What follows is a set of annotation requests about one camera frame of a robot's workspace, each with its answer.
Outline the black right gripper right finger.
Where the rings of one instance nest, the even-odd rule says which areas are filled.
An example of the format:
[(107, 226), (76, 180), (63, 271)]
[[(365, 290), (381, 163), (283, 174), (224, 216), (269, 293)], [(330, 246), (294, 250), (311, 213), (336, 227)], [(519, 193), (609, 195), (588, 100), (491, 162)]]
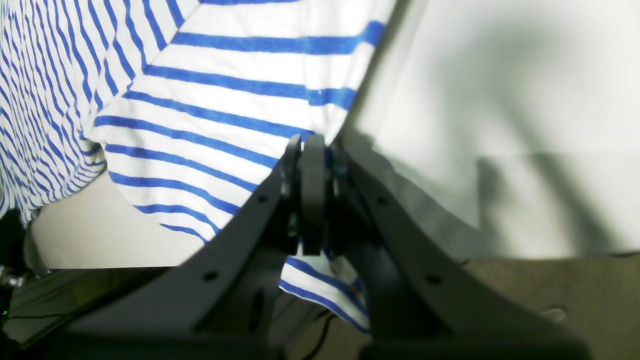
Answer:
[(302, 252), (344, 256), (363, 283), (363, 360), (589, 360), (583, 338), (467, 273), (340, 146), (302, 146)]

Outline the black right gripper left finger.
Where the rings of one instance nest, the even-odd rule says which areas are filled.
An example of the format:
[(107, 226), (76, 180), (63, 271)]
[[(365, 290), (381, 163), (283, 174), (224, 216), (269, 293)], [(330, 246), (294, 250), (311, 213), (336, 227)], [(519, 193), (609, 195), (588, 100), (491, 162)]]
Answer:
[(283, 360), (268, 333), (290, 235), (302, 139), (240, 211), (185, 263), (76, 317), (30, 347), (32, 360)]

